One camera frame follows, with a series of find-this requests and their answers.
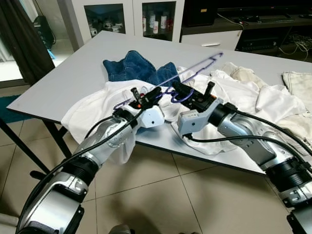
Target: beige floor tile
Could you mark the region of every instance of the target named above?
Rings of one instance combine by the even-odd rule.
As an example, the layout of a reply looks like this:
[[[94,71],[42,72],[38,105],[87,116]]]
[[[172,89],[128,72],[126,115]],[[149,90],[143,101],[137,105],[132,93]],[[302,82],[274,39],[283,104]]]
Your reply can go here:
[[[43,124],[42,120],[37,118],[25,120],[19,135],[24,141],[42,139],[50,136],[51,134]]]
[[[29,85],[22,85],[22,86],[2,88],[0,89],[0,97],[20,95],[24,93],[29,87],[30,87]]]
[[[263,177],[213,167],[183,175],[203,234],[290,234],[285,208]]]
[[[96,176],[97,197],[113,194],[178,175],[168,152],[136,145],[123,165],[107,162]]]
[[[29,141],[26,144],[49,169],[64,159],[51,137]],[[29,176],[32,170],[39,170],[39,168],[17,147],[0,201],[0,213],[3,211],[15,216],[20,214],[25,200],[38,182]]]
[[[11,165],[15,145],[0,146],[0,198]]]
[[[95,180],[93,180],[89,185],[89,191],[87,193],[87,196],[84,198],[84,201],[93,200],[95,198],[96,198],[96,182]]]
[[[180,177],[97,198],[97,232],[122,223],[138,234],[200,233]]]
[[[172,155],[175,159],[175,163],[179,170],[180,175],[216,166],[215,164],[200,161],[190,157],[185,157],[176,154]]]
[[[84,215],[76,234],[97,234],[96,201],[86,201],[81,206],[84,208]]]
[[[23,124],[23,121],[18,121],[14,123],[9,123],[8,126],[12,129],[12,131],[16,134],[20,134],[20,129]],[[14,144],[14,142],[7,136],[6,133],[2,129],[0,129],[0,146]]]

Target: blue rug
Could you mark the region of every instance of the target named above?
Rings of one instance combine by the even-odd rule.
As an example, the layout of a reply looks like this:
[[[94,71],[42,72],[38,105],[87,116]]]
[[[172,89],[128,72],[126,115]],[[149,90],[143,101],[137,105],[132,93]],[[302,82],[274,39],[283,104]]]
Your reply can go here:
[[[6,107],[17,99],[19,95],[9,96],[9,97],[0,97],[0,118],[3,119],[6,123],[13,123],[25,119],[30,119],[30,116],[22,115],[9,111]]]

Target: robotic arm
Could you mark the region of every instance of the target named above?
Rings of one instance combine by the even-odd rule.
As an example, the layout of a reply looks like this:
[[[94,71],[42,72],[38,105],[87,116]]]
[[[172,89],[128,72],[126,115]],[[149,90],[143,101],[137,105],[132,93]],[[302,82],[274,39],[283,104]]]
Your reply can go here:
[[[181,113],[178,129],[182,135],[192,138],[207,124],[213,124],[226,137],[240,137],[231,142],[241,147],[257,165],[265,171],[279,190],[286,207],[294,207],[287,217],[295,234],[312,234],[312,177],[309,165],[286,150],[280,144],[258,139],[269,137],[284,142],[266,125],[250,117],[238,114],[235,106],[210,94],[214,84],[210,82],[204,94],[181,83],[174,83],[176,100],[190,111]],[[30,205],[25,206],[17,233],[72,234],[75,233],[84,209],[81,202],[96,172],[110,154],[124,143],[139,127],[154,127],[164,123],[157,103],[161,98],[159,87],[141,97],[132,90],[136,100],[114,112],[113,118],[99,125],[96,132],[77,148],[75,157],[62,170],[50,178]],[[93,148],[108,139],[104,144]],[[130,234],[127,228],[114,233]]]
[[[312,234],[312,177],[308,172],[309,163],[275,143],[256,139],[256,136],[269,137],[284,142],[265,124],[254,118],[242,115],[230,103],[211,95],[214,83],[209,82],[205,94],[192,91],[189,99],[182,104],[190,109],[180,114],[178,130],[189,139],[193,132],[200,131],[207,124],[217,127],[225,137],[246,136],[231,142],[242,148],[248,156],[267,174],[279,191],[286,207],[294,207],[287,220],[295,234]],[[174,83],[179,94],[177,100],[189,95],[191,87]]]
[[[26,207],[25,212],[22,212],[17,233],[73,234],[76,232],[84,213],[80,204],[95,174],[111,153],[139,127],[149,128],[164,123],[163,113],[156,106],[160,100],[160,87],[143,97],[138,95],[136,88],[132,89],[132,92],[136,100],[124,106],[124,109],[117,109],[112,119],[101,123],[96,132],[79,145],[73,157],[82,150],[114,136],[104,144],[74,158],[56,173]]]

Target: white cabinet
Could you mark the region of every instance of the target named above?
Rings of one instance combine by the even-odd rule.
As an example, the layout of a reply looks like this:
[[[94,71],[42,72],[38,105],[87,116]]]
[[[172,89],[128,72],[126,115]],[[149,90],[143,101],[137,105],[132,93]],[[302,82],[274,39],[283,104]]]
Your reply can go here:
[[[132,0],[72,0],[72,6],[84,43],[101,30],[134,35]]]
[[[242,30],[183,35],[181,43],[235,50]]]
[[[133,0],[135,35],[179,42],[184,0]]]
[[[184,0],[58,0],[58,5],[78,47],[101,30],[179,42]]]

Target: glass cabinet door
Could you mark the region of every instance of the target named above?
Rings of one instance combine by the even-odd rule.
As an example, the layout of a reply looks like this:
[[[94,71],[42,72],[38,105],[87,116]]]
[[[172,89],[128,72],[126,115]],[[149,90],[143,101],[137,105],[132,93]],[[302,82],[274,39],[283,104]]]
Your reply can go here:
[[[100,31],[126,33],[123,6],[119,4],[85,5],[91,37]]]
[[[183,7],[184,0],[133,0],[135,35],[179,42]]]
[[[143,36],[172,41],[176,2],[142,3]]]
[[[132,0],[72,0],[84,43],[100,31],[134,35]]]

